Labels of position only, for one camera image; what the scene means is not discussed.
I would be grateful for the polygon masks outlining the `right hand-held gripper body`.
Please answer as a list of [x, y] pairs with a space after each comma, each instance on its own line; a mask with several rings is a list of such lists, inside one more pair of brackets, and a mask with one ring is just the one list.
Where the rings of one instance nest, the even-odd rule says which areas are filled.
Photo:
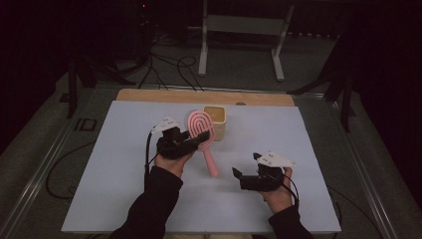
[[284, 168], [294, 167], [296, 164], [280, 154], [268, 152], [258, 159], [256, 175], [244, 175], [245, 180], [240, 182], [244, 190], [274, 191], [284, 183]]

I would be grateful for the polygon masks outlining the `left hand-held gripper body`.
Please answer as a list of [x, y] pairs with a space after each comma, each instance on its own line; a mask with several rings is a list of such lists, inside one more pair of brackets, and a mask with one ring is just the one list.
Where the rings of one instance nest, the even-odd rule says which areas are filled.
[[176, 119], [165, 117], [151, 130], [152, 134], [161, 133], [156, 151], [164, 158], [177, 159], [198, 149], [199, 138], [192, 137], [188, 131], [181, 131], [179, 126]]

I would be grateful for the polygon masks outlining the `pink hairbrush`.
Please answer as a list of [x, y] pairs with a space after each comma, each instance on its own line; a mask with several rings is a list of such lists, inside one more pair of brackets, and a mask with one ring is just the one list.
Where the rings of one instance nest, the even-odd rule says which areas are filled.
[[211, 117], [204, 111], [191, 111], [186, 117], [185, 126], [191, 137], [197, 137], [203, 132], [208, 133], [208, 138], [198, 145], [198, 149], [204, 155], [209, 175], [217, 177], [219, 175], [219, 169], [213, 155], [211, 154], [211, 145], [215, 138], [215, 131]]

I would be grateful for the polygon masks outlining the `yellow square cup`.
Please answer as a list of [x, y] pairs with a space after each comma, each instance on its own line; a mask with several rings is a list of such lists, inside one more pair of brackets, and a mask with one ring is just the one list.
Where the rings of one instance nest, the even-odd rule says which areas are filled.
[[214, 126], [214, 140], [221, 141], [225, 135], [226, 128], [226, 110], [221, 106], [205, 106], [203, 111], [207, 113]]

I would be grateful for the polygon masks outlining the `person's left hand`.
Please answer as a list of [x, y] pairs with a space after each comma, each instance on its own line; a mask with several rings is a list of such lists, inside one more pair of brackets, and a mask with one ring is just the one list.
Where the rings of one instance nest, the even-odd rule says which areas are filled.
[[154, 165], [171, 172], [177, 177], [181, 177], [184, 165], [192, 156], [193, 152], [177, 159], [168, 159], [159, 154], [154, 160]]

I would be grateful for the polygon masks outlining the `person's right hand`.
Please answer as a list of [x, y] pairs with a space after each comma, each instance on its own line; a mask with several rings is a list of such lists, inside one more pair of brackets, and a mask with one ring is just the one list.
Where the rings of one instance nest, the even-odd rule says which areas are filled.
[[284, 183], [281, 187], [274, 191], [262, 192], [264, 201], [268, 204], [270, 210], [276, 214], [293, 205], [293, 195], [290, 192], [293, 170], [285, 167]]

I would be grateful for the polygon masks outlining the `pale table mat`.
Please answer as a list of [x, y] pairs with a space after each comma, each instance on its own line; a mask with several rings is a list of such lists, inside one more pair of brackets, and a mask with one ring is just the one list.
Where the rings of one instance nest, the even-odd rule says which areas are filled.
[[[184, 122], [192, 104], [115, 101], [69, 209], [63, 231], [110, 232], [119, 227], [143, 191], [145, 157], [154, 153], [150, 130], [164, 117]], [[170, 215], [169, 233], [269, 233], [272, 212], [262, 196], [241, 189], [235, 167], [257, 170], [253, 153], [275, 152], [296, 166], [303, 225], [313, 233], [340, 229], [300, 110], [296, 107], [229, 106], [225, 135], [211, 146], [219, 175], [209, 175], [202, 153], [185, 165], [183, 186]]]

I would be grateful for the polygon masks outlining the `black tripod stand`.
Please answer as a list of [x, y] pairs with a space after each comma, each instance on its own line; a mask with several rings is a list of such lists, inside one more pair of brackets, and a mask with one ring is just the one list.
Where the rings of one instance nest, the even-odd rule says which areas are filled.
[[78, 109], [78, 80], [81, 80], [85, 88], [96, 86], [97, 80], [93, 70], [105, 74], [119, 84], [133, 86], [133, 82], [124, 79], [93, 58], [85, 55], [73, 55], [68, 63], [68, 119], [71, 119]]
[[355, 67], [356, 54], [353, 49], [350, 49], [350, 42], [344, 36], [340, 36], [317, 78], [296, 90], [288, 91], [288, 95], [303, 95], [318, 86], [329, 83], [323, 98], [326, 102], [335, 103], [338, 97], [342, 96], [340, 122], [343, 129], [349, 131], [350, 100]]

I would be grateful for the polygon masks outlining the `white metal stand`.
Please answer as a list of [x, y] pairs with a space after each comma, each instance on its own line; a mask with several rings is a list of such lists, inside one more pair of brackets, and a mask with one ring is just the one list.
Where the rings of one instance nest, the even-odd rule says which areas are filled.
[[278, 45], [271, 50], [271, 58], [274, 66], [276, 80], [282, 82], [285, 79], [281, 63], [281, 52], [285, 39], [288, 35], [291, 19], [295, 6], [288, 5], [287, 13], [282, 19], [254, 18], [240, 16], [224, 16], [208, 13], [208, 0], [203, 0], [202, 10], [202, 42], [198, 65], [198, 75], [203, 77], [207, 72], [208, 58], [208, 33], [224, 32], [224, 33], [240, 33], [240, 34], [258, 34], [266, 36], [278, 36]]

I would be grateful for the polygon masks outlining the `metal frame rail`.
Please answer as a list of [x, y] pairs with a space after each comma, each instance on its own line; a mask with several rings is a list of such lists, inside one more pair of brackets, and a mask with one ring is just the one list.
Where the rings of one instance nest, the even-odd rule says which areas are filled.
[[393, 228], [390, 218], [384, 208], [382, 200], [377, 193], [375, 186], [369, 176], [368, 171], [362, 161], [357, 147], [350, 135], [340, 121], [340, 108], [337, 103], [328, 102], [327, 107], [333, 117], [338, 130], [341, 132], [345, 140], [345, 144], [351, 155], [351, 163], [353, 164], [356, 176], [361, 185], [362, 191], [372, 211], [378, 231], [382, 239], [398, 239], [395, 229]]
[[45, 190], [77, 120], [37, 113], [0, 155], [0, 239], [80, 239], [61, 231], [69, 201]]

